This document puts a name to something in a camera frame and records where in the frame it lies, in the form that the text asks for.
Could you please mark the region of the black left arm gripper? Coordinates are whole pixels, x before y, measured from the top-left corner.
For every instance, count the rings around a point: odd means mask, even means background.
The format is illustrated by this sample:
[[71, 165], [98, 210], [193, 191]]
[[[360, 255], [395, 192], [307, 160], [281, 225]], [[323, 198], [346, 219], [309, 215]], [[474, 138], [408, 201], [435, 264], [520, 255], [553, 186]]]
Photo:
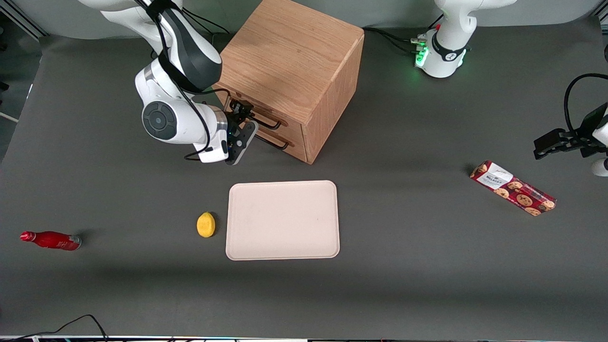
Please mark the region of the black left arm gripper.
[[553, 129], [534, 141], [534, 158], [541, 160], [550, 154], [568, 152], [570, 142], [574, 149], [580, 149], [583, 157], [596, 153], [607, 153], [608, 115], [607, 106], [601, 105], [585, 115], [579, 128], [571, 125], [569, 108], [564, 106], [565, 121], [568, 132], [564, 129]]

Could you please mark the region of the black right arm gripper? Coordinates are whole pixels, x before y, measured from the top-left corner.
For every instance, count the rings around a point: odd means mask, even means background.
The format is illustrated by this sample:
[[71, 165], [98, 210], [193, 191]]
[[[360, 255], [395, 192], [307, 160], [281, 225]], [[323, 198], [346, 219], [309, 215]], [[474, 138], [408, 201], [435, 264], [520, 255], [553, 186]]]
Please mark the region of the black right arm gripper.
[[226, 110], [228, 143], [243, 142], [245, 140], [245, 134], [241, 128], [243, 122], [245, 122], [245, 126], [257, 126], [256, 121], [249, 117], [253, 109], [254, 106], [247, 100], [236, 100], [235, 106]]

